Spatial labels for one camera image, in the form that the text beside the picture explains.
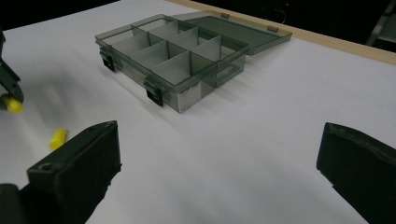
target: yellow object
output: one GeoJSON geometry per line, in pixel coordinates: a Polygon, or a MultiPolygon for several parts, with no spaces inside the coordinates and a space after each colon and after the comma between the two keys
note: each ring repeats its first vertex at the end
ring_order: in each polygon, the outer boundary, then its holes
{"type": "Polygon", "coordinates": [[[0,96],[0,100],[7,106],[7,110],[12,113],[19,113],[23,110],[23,105],[14,97],[9,94],[4,94],[0,96]]]}
{"type": "Polygon", "coordinates": [[[52,138],[49,141],[49,147],[54,150],[57,149],[58,147],[61,147],[66,141],[66,135],[67,135],[66,129],[64,128],[57,129],[53,133],[52,138]]]}

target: tinted plastic box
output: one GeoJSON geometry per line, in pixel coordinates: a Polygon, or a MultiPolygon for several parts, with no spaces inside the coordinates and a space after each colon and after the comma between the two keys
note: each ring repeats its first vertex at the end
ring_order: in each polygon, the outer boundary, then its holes
{"type": "Polygon", "coordinates": [[[215,12],[157,15],[96,36],[104,64],[182,113],[291,33],[215,12]]]}

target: box latch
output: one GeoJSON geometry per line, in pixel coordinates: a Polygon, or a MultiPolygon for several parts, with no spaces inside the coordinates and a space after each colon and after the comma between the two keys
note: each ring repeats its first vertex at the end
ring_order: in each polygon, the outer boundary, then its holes
{"type": "Polygon", "coordinates": [[[107,55],[103,50],[100,51],[100,56],[102,56],[103,64],[113,72],[116,72],[116,67],[114,66],[113,58],[107,55]]]}
{"type": "Polygon", "coordinates": [[[161,91],[161,86],[159,84],[152,85],[147,81],[145,81],[143,85],[146,88],[148,98],[155,104],[163,106],[163,92],[161,91]]]}

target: black plastic part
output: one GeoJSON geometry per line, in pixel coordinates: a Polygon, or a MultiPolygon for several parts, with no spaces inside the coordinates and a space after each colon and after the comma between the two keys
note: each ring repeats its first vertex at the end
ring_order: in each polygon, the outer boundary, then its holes
{"type": "Polygon", "coordinates": [[[116,72],[116,67],[114,66],[113,58],[111,56],[107,56],[103,59],[103,64],[111,71],[116,72]]]}
{"type": "Polygon", "coordinates": [[[155,89],[155,94],[151,91],[147,91],[148,98],[152,100],[155,104],[163,106],[163,93],[160,89],[155,89]]]}
{"type": "MultiPolygon", "coordinates": [[[[3,61],[1,54],[3,52],[3,43],[6,41],[2,30],[0,29],[0,85],[2,85],[8,94],[21,103],[23,102],[23,92],[18,82],[21,79],[14,71],[3,61]]],[[[0,109],[6,110],[7,107],[3,102],[0,102],[0,109]]]]}
{"type": "Polygon", "coordinates": [[[317,168],[369,223],[396,223],[396,150],[357,130],[326,123],[317,168]]]}
{"type": "Polygon", "coordinates": [[[12,204],[0,206],[0,223],[85,223],[120,167],[117,122],[91,126],[28,169],[29,184],[19,194],[14,190],[12,196],[23,209],[13,206],[16,209],[6,214],[12,204]],[[1,221],[20,215],[28,222],[1,221]]]}
{"type": "Polygon", "coordinates": [[[13,184],[0,185],[0,223],[28,223],[18,187],[13,184]]]}
{"type": "Polygon", "coordinates": [[[163,106],[163,92],[160,88],[158,88],[160,85],[151,84],[149,81],[145,81],[143,85],[146,88],[148,98],[152,100],[155,104],[163,106]]]}

